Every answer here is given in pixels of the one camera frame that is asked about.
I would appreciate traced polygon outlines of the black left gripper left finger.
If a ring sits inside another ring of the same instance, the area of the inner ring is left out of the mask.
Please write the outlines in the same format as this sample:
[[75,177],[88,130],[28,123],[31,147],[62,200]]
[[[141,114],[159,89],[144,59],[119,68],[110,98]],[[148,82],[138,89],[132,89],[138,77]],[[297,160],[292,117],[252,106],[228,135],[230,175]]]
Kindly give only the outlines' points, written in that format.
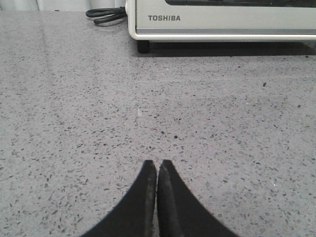
[[156,201],[157,171],[151,160],[142,168],[120,202],[84,237],[151,237]]

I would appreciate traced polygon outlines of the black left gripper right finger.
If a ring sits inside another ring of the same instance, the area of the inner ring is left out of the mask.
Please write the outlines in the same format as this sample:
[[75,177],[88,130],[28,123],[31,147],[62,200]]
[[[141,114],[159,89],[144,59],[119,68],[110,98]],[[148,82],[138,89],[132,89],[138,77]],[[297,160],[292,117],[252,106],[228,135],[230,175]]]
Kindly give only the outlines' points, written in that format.
[[157,209],[161,237],[236,236],[196,199],[170,160],[159,169]]

